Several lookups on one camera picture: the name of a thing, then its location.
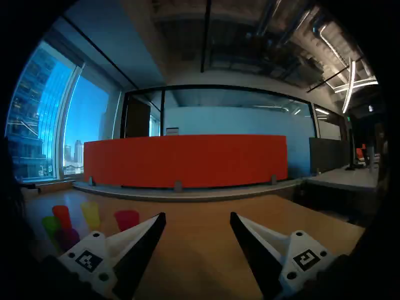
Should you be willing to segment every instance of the green cup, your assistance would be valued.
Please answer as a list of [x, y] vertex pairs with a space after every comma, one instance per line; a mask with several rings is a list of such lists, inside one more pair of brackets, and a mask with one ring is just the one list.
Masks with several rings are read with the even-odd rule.
[[48, 238], [51, 240], [55, 249], [58, 252], [61, 252], [60, 245], [55, 239], [56, 232], [61, 229], [61, 223], [60, 223], [59, 218], [57, 218], [56, 216], [53, 216], [53, 215], [45, 216], [43, 219], [41, 219], [41, 224], [43, 225], [44, 230], [46, 230]]

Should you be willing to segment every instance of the white desk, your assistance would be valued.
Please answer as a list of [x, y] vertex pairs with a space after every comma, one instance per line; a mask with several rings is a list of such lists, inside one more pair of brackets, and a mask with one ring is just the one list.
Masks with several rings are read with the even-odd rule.
[[348, 166], [337, 168], [320, 175], [309, 177], [306, 182], [314, 185], [356, 192], [375, 192], [378, 184], [378, 165], [369, 168], [346, 171]]

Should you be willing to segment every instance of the red cup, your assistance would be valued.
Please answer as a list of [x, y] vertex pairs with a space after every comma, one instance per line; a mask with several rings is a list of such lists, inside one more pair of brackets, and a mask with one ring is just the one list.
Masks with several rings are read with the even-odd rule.
[[121, 232], [139, 224], [139, 213], [136, 210], [120, 210], [114, 213]]
[[61, 228], [63, 228], [63, 229], [72, 228], [70, 212], [69, 212], [67, 206], [56, 205], [56, 206], [53, 206], [52, 211], [53, 211], [53, 215], [59, 219]]

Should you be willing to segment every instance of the plastic cup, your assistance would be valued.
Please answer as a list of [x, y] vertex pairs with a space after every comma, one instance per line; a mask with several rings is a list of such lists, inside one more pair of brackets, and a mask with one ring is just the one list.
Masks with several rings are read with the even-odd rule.
[[66, 252], [80, 241], [78, 232], [73, 228], [61, 228], [54, 234], [62, 251]]
[[139, 224], [139, 213], [136, 210], [120, 210], [114, 213], [121, 232]]
[[43, 219], [41, 219], [41, 224], [43, 225], [44, 230], [46, 230], [48, 238], [59, 252], [61, 248], [55, 238], [55, 235], [56, 232], [61, 229], [60, 220], [56, 216], [45, 216]]
[[69, 212], [67, 206], [56, 205], [56, 206], [53, 206], [52, 211], [53, 211], [53, 215], [59, 219], [61, 228], [63, 228], [63, 229], [72, 228], [70, 212]]
[[97, 202], [82, 202], [80, 204], [83, 216], [90, 230], [97, 230], [100, 227], [99, 205]]

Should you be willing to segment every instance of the exposed ceiling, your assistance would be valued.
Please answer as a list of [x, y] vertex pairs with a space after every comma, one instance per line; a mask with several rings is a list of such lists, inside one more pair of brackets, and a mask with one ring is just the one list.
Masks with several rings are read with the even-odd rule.
[[355, 92], [349, 104], [348, 113], [356, 119], [382, 114], [385, 111], [379, 85], [366, 86]]
[[[152, 0], [151, 5], [170, 60], [198, 62], [206, 1]], [[345, 68], [349, 59], [359, 60], [356, 81], [373, 76], [361, 56], [313, 1], [212, 0], [206, 70], [257, 74], [309, 89]], [[349, 71], [344, 70], [327, 84], [333, 88], [348, 81]], [[341, 99], [345, 95], [346, 90], [338, 94]]]

